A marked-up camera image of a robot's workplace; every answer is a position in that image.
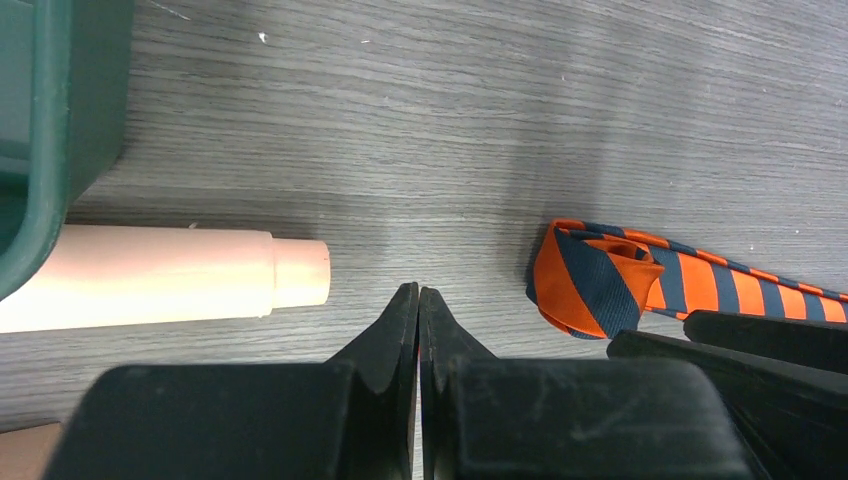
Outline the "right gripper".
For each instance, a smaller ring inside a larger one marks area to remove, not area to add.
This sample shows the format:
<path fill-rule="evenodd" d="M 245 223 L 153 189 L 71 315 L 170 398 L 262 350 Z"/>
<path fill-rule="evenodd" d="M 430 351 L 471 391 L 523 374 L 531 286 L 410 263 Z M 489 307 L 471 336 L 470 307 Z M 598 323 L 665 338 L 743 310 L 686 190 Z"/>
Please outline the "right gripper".
<path fill-rule="evenodd" d="M 846 324 L 699 310 L 683 326 L 683 340 L 624 331 L 607 354 L 699 367 L 721 395 L 755 478 L 846 478 Z"/>

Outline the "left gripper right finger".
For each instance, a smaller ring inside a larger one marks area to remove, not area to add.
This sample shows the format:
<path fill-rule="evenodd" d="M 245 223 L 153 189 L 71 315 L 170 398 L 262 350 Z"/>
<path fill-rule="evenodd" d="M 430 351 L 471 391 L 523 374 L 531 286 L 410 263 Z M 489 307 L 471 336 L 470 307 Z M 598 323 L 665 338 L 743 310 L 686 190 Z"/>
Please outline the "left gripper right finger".
<path fill-rule="evenodd" d="M 428 479 L 750 479 L 707 376 L 671 359 L 510 359 L 419 300 Z"/>

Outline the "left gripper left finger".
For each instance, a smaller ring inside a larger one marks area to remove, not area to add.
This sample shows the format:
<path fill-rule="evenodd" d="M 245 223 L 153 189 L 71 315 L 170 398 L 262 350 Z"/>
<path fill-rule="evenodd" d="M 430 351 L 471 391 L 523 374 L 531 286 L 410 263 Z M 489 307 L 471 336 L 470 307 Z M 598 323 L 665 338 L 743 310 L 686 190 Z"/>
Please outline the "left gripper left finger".
<path fill-rule="evenodd" d="M 84 395 L 48 479 L 408 479 L 419 289 L 321 363 L 124 365 Z"/>

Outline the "orange navy striped tie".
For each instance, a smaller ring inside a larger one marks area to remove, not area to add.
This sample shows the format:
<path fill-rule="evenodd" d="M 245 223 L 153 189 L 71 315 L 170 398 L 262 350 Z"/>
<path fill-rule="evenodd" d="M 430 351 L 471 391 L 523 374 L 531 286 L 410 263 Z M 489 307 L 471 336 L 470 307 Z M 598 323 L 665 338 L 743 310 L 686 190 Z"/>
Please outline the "orange navy striped tie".
<path fill-rule="evenodd" d="M 646 232 L 557 219 L 532 265 L 528 298 L 577 338 L 612 339 L 644 312 L 699 310 L 844 323 L 847 296 Z"/>

